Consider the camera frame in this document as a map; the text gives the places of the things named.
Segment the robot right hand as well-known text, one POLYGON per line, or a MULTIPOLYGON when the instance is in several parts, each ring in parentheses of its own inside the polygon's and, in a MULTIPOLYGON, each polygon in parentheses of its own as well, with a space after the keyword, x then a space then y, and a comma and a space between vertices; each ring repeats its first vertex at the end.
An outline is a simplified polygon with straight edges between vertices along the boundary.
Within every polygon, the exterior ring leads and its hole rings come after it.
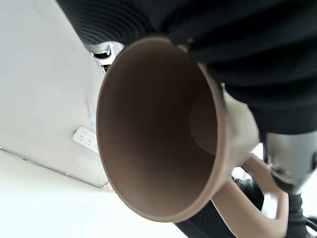
MULTIPOLYGON (((231 177, 247 198, 259 209, 262 209, 264 195, 252 179, 242 180, 231 177)), ((175 224, 189 238, 233 238, 214 204, 209 201, 196 215, 175 224)))

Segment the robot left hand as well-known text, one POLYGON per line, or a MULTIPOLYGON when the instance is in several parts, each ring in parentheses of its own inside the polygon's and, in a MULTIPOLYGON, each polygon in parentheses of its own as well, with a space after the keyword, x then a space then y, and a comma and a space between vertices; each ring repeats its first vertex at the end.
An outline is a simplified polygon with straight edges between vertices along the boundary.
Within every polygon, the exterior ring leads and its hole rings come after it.
POLYGON ((316 168, 314 0, 60 0, 107 69, 97 136, 107 176, 134 212, 179 222, 212 199, 225 219, 262 220, 229 180, 265 144, 254 171, 280 208, 316 168))

